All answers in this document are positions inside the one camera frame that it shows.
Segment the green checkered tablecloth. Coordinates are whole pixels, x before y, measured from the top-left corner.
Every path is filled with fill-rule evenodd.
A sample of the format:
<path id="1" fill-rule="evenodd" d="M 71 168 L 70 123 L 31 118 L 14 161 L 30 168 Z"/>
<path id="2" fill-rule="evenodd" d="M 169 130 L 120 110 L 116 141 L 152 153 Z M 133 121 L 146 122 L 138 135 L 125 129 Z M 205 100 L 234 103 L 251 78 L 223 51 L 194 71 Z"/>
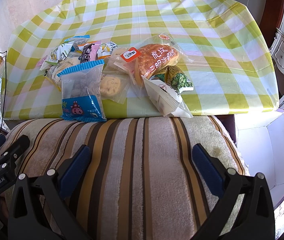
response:
<path id="1" fill-rule="evenodd" d="M 248 8 L 234 0 L 63 0 L 11 34 L 4 117 L 57 118 L 61 94 L 37 62 L 65 39 L 88 34 L 130 48 L 169 34 L 190 57 L 179 67 L 194 84 L 183 100 L 194 115 L 266 112 L 278 108 L 275 70 Z"/>

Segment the tiger-skin cake bread package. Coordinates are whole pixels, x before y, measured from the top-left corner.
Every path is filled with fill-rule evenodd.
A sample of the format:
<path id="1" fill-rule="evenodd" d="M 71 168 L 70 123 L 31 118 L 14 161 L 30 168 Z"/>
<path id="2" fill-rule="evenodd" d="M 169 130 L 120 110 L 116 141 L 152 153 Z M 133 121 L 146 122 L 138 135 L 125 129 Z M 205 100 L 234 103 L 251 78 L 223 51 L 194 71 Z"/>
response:
<path id="1" fill-rule="evenodd" d="M 181 61 L 191 62 L 192 59 L 169 34 L 160 33 L 126 49 L 115 58 L 114 65 L 126 71 L 134 85 L 143 87 L 143 79 Z"/>

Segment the green pea snack packet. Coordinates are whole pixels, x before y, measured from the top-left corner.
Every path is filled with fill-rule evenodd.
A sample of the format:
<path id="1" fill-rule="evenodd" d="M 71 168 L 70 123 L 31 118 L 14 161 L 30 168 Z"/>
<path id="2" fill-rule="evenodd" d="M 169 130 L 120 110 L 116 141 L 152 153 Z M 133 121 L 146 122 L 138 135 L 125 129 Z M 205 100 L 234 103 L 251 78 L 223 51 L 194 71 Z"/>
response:
<path id="1" fill-rule="evenodd" d="M 178 94 L 194 90 L 193 83 L 177 66 L 166 66 L 154 74 L 150 79 L 163 81 L 172 87 Z"/>

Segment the round cookie clear wrapper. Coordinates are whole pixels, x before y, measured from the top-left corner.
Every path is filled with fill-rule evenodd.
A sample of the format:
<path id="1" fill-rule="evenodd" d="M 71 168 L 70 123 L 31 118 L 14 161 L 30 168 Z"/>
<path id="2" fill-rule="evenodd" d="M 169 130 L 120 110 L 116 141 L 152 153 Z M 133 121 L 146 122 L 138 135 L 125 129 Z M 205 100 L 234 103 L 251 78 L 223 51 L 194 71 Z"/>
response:
<path id="1" fill-rule="evenodd" d="M 130 78 L 125 74 L 103 74 L 100 82 L 102 100 L 123 104 L 130 87 Z"/>

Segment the ginkgo snack packet orange white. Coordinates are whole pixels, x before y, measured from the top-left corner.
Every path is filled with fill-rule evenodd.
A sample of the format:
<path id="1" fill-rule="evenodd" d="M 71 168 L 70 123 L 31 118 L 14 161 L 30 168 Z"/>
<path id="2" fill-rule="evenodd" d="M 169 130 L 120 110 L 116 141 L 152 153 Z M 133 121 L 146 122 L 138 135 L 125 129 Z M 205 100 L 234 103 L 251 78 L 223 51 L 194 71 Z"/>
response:
<path id="1" fill-rule="evenodd" d="M 43 61 L 40 70 L 51 68 L 51 66 L 57 65 L 59 62 L 64 61 L 73 47 L 74 41 L 63 43 L 53 49 Z"/>

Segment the cream pastry clear wrapper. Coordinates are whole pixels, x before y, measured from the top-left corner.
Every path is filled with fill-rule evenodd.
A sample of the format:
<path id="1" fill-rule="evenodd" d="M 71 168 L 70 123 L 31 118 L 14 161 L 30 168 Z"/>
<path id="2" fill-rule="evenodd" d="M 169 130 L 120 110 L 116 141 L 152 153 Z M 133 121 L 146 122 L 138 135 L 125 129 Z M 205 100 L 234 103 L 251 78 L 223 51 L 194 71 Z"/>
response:
<path id="1" fill-rule="evenodd" d="M 79 57 L 66 58 L 57 65 L 52 66 L 45 72 L 45 78 L 52 83 L 59 91 L 61 91 L 61 79 L 58 76 L 63 70 L 78 65 L 80 63 Z"/>

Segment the white snack pouch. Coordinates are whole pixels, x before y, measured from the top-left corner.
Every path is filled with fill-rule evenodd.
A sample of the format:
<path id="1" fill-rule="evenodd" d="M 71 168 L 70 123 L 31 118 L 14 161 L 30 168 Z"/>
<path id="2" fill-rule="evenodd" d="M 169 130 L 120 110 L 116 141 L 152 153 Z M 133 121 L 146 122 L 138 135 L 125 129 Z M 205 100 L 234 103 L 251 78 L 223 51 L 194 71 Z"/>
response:
<path id="1" fill-rule="evenodd" d="M 150 101 L 162 116 L 193 118 L 182 96 L 171 86 L 161 80 L 143 79 L 143 82 Z"/>

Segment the white purple cardboard box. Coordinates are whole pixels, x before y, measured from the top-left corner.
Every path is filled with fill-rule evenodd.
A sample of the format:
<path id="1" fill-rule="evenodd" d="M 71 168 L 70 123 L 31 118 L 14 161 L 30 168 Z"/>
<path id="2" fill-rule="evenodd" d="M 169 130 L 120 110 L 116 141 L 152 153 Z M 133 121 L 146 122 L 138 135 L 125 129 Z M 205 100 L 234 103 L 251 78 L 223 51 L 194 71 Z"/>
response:
<path id="1" fill-rule="evenodd" d="M 284 201 L 284 110 L 236 114 L 235 128 L 249 173 L 265 175 L 276 209 Z"/>

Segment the blue white milk candy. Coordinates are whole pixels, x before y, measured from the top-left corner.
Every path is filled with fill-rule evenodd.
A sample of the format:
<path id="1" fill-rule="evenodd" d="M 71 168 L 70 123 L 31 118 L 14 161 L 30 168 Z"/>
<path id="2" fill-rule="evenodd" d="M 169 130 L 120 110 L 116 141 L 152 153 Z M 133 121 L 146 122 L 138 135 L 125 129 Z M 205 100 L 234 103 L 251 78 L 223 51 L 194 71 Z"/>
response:
<path id="1" fill-rule="evenodd" d="M 98 60 L 111 56 L 113 50 L 117 47 L 118 45 L 112 41 L 101 43 L 97 51 Z"/>

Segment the striped plush cushion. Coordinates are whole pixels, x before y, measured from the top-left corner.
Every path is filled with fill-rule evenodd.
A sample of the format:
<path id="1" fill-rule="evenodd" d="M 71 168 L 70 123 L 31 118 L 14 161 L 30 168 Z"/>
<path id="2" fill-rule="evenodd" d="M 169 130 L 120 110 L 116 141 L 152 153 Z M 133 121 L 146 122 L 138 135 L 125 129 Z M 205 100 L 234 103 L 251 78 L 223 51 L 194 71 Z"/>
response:
<path id="1" fill-rule="evenodd" d="M 67 199 L 91 239 L 190 239 L 218 201 L 191 162 L 195 144 L 225 167 L 249 173 L 213 116 L 28 120 L 11 130 L 0 155 L 22 135 L 30 145 L 15 171 L 30 177 L 59 167 L 82 145 L 92 151 L 84 178 Z"/>

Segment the blue clear snack bag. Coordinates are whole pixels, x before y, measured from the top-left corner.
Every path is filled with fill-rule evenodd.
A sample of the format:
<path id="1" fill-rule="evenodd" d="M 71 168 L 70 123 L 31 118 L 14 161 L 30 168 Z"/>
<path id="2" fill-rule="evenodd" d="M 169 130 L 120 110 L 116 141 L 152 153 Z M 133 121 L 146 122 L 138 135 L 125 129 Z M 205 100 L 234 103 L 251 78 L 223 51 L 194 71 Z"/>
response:
<path id="1" fill-rule="evenodd" d="M 100 95 L 103 60 L 84 62 L 64 69 L 61 80 L 62 119 L 81 122 L 106 121 Z"/>

